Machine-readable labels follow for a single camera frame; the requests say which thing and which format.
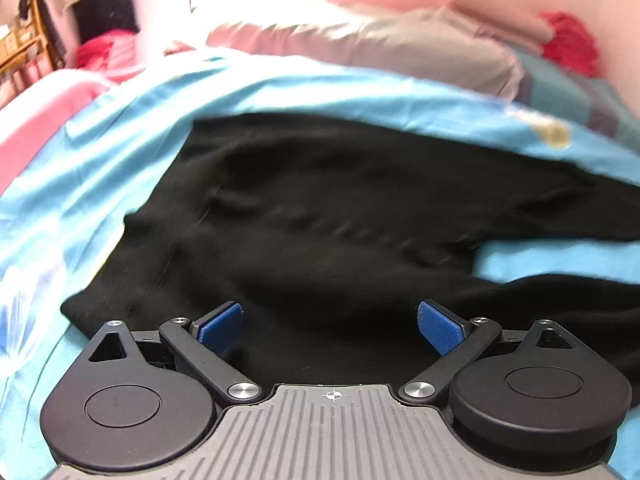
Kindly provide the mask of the wooden shelf rack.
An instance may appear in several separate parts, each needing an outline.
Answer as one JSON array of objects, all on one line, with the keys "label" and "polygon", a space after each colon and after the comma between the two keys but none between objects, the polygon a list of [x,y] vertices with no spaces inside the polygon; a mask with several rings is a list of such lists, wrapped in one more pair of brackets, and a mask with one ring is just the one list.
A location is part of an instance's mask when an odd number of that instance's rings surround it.
[{"label": "wooden shelf rack", "polygon": [[66,64],[50,39],[42,0],[26,0],[26,22],[1,39],[1,105]]}]

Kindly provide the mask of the black pants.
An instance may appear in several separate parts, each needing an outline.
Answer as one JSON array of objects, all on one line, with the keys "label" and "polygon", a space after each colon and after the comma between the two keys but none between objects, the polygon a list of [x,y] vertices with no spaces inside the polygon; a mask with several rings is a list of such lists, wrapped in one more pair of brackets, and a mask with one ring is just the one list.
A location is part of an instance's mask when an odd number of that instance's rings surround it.
[{"label": "black pants", "polygon": [[639,379],[639,289],[472,273],[490,240],[639,236],[639,191],[569,162],[301,114],[196,122],[92,283],[62,311],[154,330],[227,301],[245,313],[229,362],[259,385],[398,386],[433,349],[431,299],[512,330],[560,323]]}]

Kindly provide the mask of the red folded clothes pile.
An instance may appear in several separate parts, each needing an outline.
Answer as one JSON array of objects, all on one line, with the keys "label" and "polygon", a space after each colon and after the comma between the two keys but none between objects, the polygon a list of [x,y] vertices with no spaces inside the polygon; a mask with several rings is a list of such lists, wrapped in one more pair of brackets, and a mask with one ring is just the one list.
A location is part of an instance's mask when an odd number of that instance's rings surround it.
[{"label": "red folded clothes pile", "polygon": [[75,66],[90,72],[122,70],[138,64],[137,35],[113,29],[81,44],[75,54]]}]

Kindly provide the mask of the grey beige quilt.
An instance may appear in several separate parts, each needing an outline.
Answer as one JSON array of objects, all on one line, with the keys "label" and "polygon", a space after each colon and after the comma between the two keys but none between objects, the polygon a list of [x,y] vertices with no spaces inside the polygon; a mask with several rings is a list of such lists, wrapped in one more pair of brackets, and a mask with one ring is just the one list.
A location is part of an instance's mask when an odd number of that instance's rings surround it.
[{"label": "grey beige quilt", "polygon": [[325,4],[302,12],[229,18],[209,47],[386,70],[512,101],[525,70],[500,41],[445,8],[397,12]]}]

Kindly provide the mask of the red folded cloth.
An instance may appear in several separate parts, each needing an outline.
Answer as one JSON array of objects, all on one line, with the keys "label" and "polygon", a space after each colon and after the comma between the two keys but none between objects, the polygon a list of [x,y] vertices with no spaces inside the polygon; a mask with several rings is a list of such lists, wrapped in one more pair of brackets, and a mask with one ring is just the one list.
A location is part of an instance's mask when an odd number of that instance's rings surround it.
[{"label": "red folded cloth", "polygon": [[559,11],[539,14],[554,31],[542,46],[542,56],[564,70],[587,78],[600,76],[600,50],[597,40],[576,15]]}]

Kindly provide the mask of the pink blanket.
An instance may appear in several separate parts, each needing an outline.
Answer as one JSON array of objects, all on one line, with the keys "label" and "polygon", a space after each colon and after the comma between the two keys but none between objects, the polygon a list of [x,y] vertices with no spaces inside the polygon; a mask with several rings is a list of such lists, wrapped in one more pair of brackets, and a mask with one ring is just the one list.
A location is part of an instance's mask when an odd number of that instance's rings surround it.
[{"label": "pink blanket", "polygon": [[57,70],[38,80],[1,110],[1,192],[30,164],[70,118],[113,81],[88,70]]}]

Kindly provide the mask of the teal striped bed sheet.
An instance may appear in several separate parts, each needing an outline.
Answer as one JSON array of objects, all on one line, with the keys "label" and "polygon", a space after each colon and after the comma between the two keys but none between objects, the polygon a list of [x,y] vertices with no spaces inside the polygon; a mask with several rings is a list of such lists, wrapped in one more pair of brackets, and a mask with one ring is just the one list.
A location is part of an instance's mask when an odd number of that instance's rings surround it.
[{"label": "teal striped bed sheet", "polygon": [[516,97],[519,103],[639,151],[639,119],[605,80],[568,72],[516,47],[509,49],[525,70]]}]

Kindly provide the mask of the blue floral bed sheet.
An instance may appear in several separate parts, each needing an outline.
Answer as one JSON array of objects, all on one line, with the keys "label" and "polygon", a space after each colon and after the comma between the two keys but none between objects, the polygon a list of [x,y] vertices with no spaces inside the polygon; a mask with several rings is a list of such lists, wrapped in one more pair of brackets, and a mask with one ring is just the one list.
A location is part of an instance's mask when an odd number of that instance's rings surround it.
[{"label": "blue floral bed sheet", "polygon": [[1,264],[21,268],[18,284],[39,289],[46,303],[27,327],[26,354],[1,369],[4,478],[39,479],[54,465],[40,408],[86,344],[62,300],[96,275],[194,118],[265,110],[362,119],[639,179],[637,154],[620,144],[570,125],[551,146],[524,107],[435,81],[230,49],[166,58],[70,118],[2,194]]}]

